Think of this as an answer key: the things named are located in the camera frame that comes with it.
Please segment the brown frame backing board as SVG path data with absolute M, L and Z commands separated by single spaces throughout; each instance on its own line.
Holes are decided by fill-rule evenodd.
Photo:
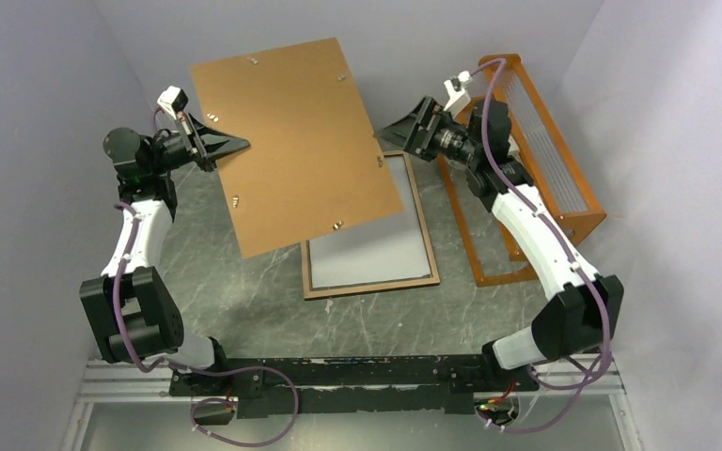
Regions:
M 243 257 L 403 209 L 337 39 L 195 64 L 205 120 L 249 148 L 218 174 Z

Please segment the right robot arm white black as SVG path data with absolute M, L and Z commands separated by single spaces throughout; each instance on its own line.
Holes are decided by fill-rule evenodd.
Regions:
M 525 167 L 510 156 L 512 122 L 501 101 L 478 101 L 467 123 L 425 97 L 378 136 L 426 162 L 460 163 L 472 195 L 512 235 L 537 274 L 546 306 L 524 329 L 485 345 L 479 377 L 490 389 L 510 383 L 516 368 L 552 362 L 591 348 L 608 365 L 623 285 L 604 276 L 575 248 L 546 208 Z

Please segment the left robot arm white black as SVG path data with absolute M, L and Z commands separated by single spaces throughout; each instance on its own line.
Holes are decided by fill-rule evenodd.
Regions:
M 109 262 L 99 277 L 81 284 L 79 296 L 103 360 L 142 372 L 168 363 L 195 372 L 196 385 L 218 395 L 231 382 L 230 367 L 220 362 L 225 354 L 215 339 L 186 332 L 156 266 L 178 208 L 173 171 L 194 163 L 211 172 L 250 143 L 187 113 L 178 115 L 178 126 L 152 136 L 119 127 L 104 137 L 102 148 L 117 173 L 122 227 Z

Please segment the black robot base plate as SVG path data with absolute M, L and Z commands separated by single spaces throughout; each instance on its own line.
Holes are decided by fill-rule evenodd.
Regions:
M 414 412 L 470 414 L 477 403 L 505 392 L 535 392 L 526 368 L 499 368 L 487 354 L 429 354 L 337 358 L 231 358 L 229 376 L 174 371 L 173 397 L 231 397 L 241 419 L 299 412 Z

